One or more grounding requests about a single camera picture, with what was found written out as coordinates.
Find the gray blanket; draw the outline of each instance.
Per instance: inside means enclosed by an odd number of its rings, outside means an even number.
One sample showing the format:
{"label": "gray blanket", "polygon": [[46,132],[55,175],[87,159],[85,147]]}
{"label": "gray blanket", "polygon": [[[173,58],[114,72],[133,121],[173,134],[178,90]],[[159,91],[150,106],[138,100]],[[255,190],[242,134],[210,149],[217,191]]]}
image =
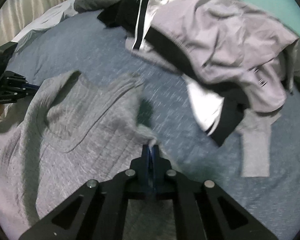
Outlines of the gray blanket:
{"label": "gray blanket", "polygon": [[190,179],[214,180],[280,240],[291,240],[300,229],[300,93],[295,89],[287,96],[282,117],[272,126],[270,177],[242,178],[240,136],[231,134],[217,148],[193,118],[182,78],[133,57],[124,48],[124,31],[105,29],[97,15],[88,12],[66,19],[8,68],[35,84],[80,69],[98,86],[138,72],[145,79],[138,121],[154,130],[177,168]]}
{"label": "gray blanket", "polygon": [[141,92],[138,75],[107,88],[79,72],[44,81],[0,151],[0,225],[10,240],[87,180],[111,179],[140,156],[154,140],[136,126]]}

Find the black metal bracket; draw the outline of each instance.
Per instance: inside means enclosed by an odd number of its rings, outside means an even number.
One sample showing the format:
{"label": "black metal bracket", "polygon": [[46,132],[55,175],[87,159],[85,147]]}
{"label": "black metal bracket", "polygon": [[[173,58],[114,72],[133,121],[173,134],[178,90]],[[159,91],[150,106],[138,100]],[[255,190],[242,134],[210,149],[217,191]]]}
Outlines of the black metal bracket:
{"label": "black metal bracket", "polygon": [[6,71],[18,43],[7,42],[0,46],[0,105],[16,103],[19,99],[34,96],[39,86],[31,85],[22,75]]}
{"label": "black metal bracket", "polygon": [[122,239],[129,199],[173,200],[178,240],[277,240],[211,180],[189,180],[143,146],[130,169],[112,180],[89,180],[19,240]]}

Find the white curtain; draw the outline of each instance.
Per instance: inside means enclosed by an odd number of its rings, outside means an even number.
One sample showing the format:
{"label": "white curtain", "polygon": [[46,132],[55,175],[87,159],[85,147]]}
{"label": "white curtain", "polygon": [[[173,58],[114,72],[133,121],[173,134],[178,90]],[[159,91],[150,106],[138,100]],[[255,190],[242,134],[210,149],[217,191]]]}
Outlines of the white curtain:
{"label": "white curtain", "polygon": [[0,10],[0,46],[63,0],[7,0]]}

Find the black stripe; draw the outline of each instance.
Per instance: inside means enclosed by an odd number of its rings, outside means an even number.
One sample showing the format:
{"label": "black stripe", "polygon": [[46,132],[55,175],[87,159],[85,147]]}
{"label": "black stripe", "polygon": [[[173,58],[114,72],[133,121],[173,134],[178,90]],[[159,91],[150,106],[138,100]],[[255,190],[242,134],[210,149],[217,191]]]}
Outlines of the black stripe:
{"label": "black stripe", "polygon": [[141,2],[139,22],[137,23],[138,24],[137,40],[133,46],[133,49],[140,49],[140,45],[141,45],[142,37],[143,37],[143,28],[145,25],[145,17],[146,17],[146,11],[147,11],[147,7],[148,7],[148,1],[149,0],[142,0],[142,2]]}
{"label": "black stripe", "polygon": [[210,135],[218,146],[223,145],[226,138],[234,131],[237,125],[243,119],[243,110],[239,108],[237,102],[225,98],[223,100],[221,116],[218,126]]}

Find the clothing pile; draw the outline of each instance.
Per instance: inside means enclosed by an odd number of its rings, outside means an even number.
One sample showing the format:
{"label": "clothing pile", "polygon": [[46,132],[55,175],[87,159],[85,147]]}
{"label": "clothing pile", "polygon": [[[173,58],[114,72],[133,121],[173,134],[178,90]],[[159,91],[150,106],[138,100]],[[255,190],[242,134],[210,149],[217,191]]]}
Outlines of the clothing pile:
{"label": "clothing pile", "polygon": [[18,102],[20,114],[8,112],[0,122],[0,131],[10,134],[0,154],[0,225],[10,240],[87,178],[113,178],[139,157],[143,144],[155,143],[152,131],[135,123],[142,89],[138,75],[99,88],[70,71],[45,80],[31,101]]}
{"label": "clothing pile", "polygon": [[194,117],[218,146],[242,135],[244,177],[269,176],[271,124],[292,93],[298,36],[241,0],[75,0],[122,26],[133,54],[179,73]]}

